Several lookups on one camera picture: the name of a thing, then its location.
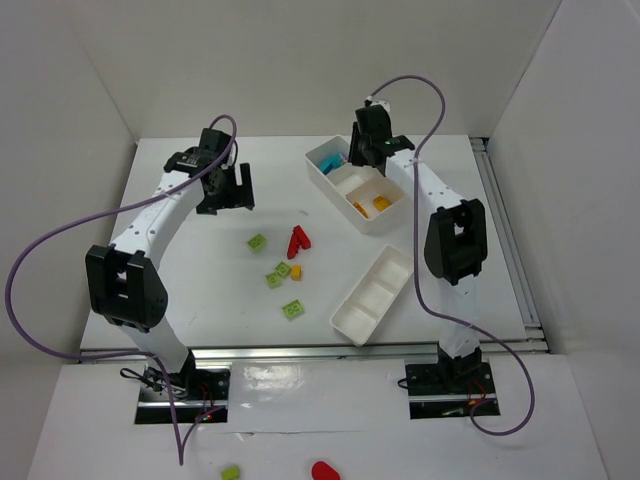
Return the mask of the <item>teal lego brick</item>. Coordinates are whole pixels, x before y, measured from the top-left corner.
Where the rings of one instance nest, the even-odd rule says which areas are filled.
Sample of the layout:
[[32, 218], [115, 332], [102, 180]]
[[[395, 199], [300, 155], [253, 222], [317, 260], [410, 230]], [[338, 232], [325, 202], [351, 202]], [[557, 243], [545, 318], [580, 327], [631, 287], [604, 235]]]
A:
[[332, 170], [339, 168], [341, 165], [342, 157], [339, 154], [335, 154], [324, 159], [318, 168], [324, 175], [328, 175]]

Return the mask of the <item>green lego brick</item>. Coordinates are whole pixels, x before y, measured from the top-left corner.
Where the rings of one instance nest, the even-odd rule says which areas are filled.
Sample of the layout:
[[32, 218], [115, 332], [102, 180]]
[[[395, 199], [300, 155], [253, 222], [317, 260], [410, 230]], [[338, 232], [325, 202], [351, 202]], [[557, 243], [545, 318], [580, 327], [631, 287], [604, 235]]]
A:
[[300, 300], [293, 300], [281, 307], [287, 320], [293, 320], [305, 313], [305, 308]]
[[261, 233], [254, 235], [247, 241], [248, 248], [252, 252], [260, 251], [266, 245], [266, 243], [267, 243], [267, 239]]

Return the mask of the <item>round orange patterned piece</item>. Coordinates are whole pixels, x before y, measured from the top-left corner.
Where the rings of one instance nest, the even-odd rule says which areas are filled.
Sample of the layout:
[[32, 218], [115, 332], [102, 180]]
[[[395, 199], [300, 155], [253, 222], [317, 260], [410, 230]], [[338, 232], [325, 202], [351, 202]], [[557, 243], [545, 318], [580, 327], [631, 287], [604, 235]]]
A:
[[353, 202], [353, 207], [364, 217], [369, 219], [368, 212], [364, 209], [364, 207], [359, 202]]

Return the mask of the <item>red stepped lego brick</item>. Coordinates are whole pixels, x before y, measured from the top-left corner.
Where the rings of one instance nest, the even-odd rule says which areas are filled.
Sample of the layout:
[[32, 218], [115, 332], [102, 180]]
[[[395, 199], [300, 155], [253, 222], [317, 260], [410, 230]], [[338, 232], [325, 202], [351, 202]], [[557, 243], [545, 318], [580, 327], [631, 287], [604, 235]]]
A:
[[296, 225], [292, 229], [292, 234], [287, 248], [287, 258], [294, 259], [299, 250], [308, 250], [312, 246], [311, 240], [300, 225]]

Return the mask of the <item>small green lego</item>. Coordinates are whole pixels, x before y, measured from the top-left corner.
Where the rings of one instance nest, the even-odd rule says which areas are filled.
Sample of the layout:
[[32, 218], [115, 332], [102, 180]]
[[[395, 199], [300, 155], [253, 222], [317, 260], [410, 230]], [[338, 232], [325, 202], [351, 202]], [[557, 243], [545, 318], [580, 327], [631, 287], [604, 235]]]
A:
[[290, 275], [291, 266], [285, 262], [279, 262], [274, 271], [280, 278], [287, 278]]
[[282, 278], [277, 272], [270, 272], [265, 278], [270, 289], [278, 288], [282, 285]]

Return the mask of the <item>small yellow lego brick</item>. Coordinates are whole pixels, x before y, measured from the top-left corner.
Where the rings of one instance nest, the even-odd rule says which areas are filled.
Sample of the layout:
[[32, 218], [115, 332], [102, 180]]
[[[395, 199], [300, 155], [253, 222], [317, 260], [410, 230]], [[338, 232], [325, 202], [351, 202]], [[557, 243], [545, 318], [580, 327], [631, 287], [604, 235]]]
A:
[[294, 281], [300, 281], [302, 278], [302, 267], [300, 265], [293, 265], [291, 267], [290, 277]]

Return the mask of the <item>yellow rectangular lego brick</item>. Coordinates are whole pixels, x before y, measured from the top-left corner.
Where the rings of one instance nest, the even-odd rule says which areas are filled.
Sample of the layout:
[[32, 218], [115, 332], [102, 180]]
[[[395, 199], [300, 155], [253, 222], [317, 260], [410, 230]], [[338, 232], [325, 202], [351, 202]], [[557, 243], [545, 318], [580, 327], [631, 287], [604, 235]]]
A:
[[373, 205], [378, 211], [382, 212], [391, 205], [391, 202], [386, 197], [378, 196], [373, 199]]

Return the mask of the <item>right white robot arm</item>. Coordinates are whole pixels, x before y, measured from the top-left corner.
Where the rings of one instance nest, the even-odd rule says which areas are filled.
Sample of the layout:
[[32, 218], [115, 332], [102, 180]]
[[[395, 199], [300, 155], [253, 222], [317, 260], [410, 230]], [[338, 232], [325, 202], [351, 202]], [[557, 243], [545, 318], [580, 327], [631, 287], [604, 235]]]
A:
[[416, 148], [391, 128], [353, 124], [349, 162], [375, 167], [412, 198], [414, 259], [423, 260], [437, 280], [438, 306], [430, 308], [414, 267], [418, 302], [441, 321], [438, 362], [456, 371], [473, 370], [482, 361], [476, 318], [476, 278], [488, 255], [483, 203], [465, 199], [416, 156]]

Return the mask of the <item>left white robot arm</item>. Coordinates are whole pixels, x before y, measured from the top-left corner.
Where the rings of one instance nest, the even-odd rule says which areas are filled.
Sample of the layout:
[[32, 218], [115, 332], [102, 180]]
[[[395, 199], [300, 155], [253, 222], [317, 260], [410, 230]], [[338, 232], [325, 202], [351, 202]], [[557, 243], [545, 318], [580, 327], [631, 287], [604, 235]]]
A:
[[249, 164], [228, 166], [223, 156], [221, 164], [196, 177], [218, 156], [198, 147], [174, 154], [154, 202], [109, 245], [94, 245], [85, 257], [92, 310], [150, 353], [152, 367], [181, 387], [193, 375], [195, 359], [166, 318], [169, 296], [158, 273], [162, 257], [191, 212], [215, 215], [223, 209], [255, 207]]

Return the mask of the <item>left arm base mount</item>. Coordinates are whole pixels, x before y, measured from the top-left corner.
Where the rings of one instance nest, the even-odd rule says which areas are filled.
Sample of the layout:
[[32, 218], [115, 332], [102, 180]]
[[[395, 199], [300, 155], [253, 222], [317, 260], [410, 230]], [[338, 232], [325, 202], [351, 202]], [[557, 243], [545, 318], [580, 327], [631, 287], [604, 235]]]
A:
[[[168, 389], [158, 371], [146, 368], [143, 373], [138, 373], [130, 368], [122, 368], [120, 376], [135, 380], [140, 387], [134, 418], [136, 425], [172, 422]], [[201, 423], [226, 423], [230, 379], [229, 368], [197, 369], [189, 387], [173, 386], [178, 423], [193, 423], [199, 417], [202, 417]]]

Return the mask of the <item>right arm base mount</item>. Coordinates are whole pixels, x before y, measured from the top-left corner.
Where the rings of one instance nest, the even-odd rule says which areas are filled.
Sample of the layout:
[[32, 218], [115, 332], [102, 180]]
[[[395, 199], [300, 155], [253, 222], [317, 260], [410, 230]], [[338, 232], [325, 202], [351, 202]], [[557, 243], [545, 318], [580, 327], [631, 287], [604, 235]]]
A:
[[435, 364], [406, 364], [397, 386], [407, 392], [412, 420], [499, 416], [493, 374], [488, 362], [462, 379], [446, 384]]

